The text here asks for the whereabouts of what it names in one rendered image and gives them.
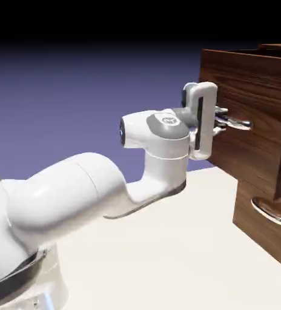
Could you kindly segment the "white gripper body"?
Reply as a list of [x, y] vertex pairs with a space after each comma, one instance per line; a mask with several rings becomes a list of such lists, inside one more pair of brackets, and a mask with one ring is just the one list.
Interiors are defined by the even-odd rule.
[[194, 83], [189, 90], [189, 108], [197, 119], [197, 131], [190, 158], [205, 160], [211, 156], [217, 85], [212, 82]]

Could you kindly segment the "dark wood drawer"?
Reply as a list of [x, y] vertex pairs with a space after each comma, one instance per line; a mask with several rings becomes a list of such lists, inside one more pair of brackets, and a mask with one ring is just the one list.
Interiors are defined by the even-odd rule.
[[281, 57], [265, 51], [202, 50], [200, 81], [217, 84], [217, 104], [251, 130], [228, 128], [213, 143], [210, 161], [281, 199]]
[[243, 180], [238, 181], [233, 223], [281, 264], [281, 225], [258, 212], [253, 203], [257, 199], [270, 204], [281, 217], [281, 199], [273, 201], [260, 188]]

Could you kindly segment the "dark wood drawer front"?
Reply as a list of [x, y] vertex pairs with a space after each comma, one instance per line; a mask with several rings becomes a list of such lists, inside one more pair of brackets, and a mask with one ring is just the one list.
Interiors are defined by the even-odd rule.
[[281, 217], [281, 199], [273, 201], [260, 188], [243, 180], [238, 181], [233, 223], [281, 264], [281, 225], [258, 212], [253, 203], [257, 199], [270, 204]]

